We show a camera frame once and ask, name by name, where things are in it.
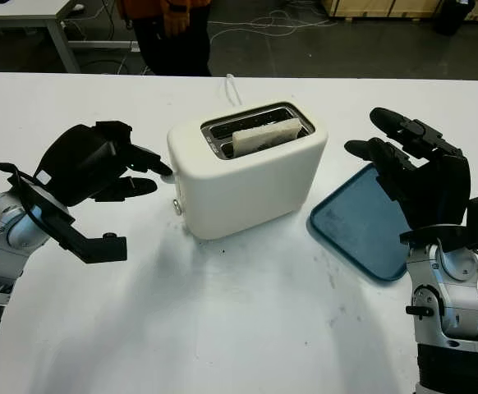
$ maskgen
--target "white toaster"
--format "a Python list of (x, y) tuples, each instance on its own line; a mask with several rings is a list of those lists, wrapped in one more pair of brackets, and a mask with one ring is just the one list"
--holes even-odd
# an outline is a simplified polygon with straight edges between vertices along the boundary
[[(232, 133), (298, 118), (295, 140), (234, 157)], [(323, 127), (283, 102), (219, 113), (168, 133), (177, 211), (197, 237), (212, 240), (301, 207), (327, 142)]]

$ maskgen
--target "blue tray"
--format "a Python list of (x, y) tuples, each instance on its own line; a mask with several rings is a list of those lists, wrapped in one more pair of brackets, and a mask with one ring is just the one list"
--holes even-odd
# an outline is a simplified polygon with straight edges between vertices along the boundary
[(364, 167), (312, 210), (310, 224), (364, 272), (394, 281), (406, 271), (408, 248), (399, 235), (410, 228), (377, 176), (372, 164)]

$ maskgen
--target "black pants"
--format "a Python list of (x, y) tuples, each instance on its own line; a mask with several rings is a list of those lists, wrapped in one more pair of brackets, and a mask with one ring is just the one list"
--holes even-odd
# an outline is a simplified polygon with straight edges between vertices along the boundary
[(211, 76), (208, 68), (209, 6), (190, 12), (190, 27), (167, 39), (161, 16), (133, 20), (140, 54), (146, 65), (158, 76)]

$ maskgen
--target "gray floor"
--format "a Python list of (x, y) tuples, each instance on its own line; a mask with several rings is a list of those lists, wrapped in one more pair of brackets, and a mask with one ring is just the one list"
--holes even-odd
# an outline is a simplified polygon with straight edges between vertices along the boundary
[[(80, 39), (106, 39), (109, 19), (100, 0), (84, 0), (85, 18), (68, 23), (68, 34)], [(271, 15), (282, 25), (327, 19), (320, 6), (296, 0), (214, 0), (213, 22), (243, 22)], [(294, 21), (283, 18), (291, 17)], [(132, 39), (114, 12), (114, 39)], [(258, 23), (269, 24), (265, 18)], [(325, 22), (324, 26), (258, 27), (211, 23), (210, 69), (215, 76), (431, 78), (478, 80), (478, 24), (465, 24), (453, 37), (434, 33), (429, 22), (359, 20)], [(83, 72), (140, 74), (139, 53), (127, 50), (80, 50)], [(0, 30), (0, 71), (62, 72), (48, 36), (39, 30)]]

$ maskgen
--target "desk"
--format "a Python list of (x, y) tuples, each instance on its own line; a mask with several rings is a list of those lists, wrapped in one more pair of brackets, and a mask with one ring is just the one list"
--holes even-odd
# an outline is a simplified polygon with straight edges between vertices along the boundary
[(0, 27), (47, 28), (66, 71), (79, 73), (80, 68), (60, 26), (75, 3), (76, 0), (9, 0), (0, 4)]
[[(364, 166), (343, 144), (379, 135), (376, 106), (462, 147), (478, 195), (478, 81), (236, 83), (245, 103), (290, 97), (328, 127), (302, 209), (208, 242), (187, 232), (174, 185), (156, 176), (152, 195), (72, 208), (87, 236), (127, 236), (128, 260), (86, 266), (54, 241), (34, 253), (0, 327), (0, 394), (413, 392), (409, 277), (373, 282), (317, 243), (306, 219)], [(229, 106), (220, 78), (0, 74), (0, 161), (32, 173), (63, 131), (109, 119), (168, 160), (172, 126)]]

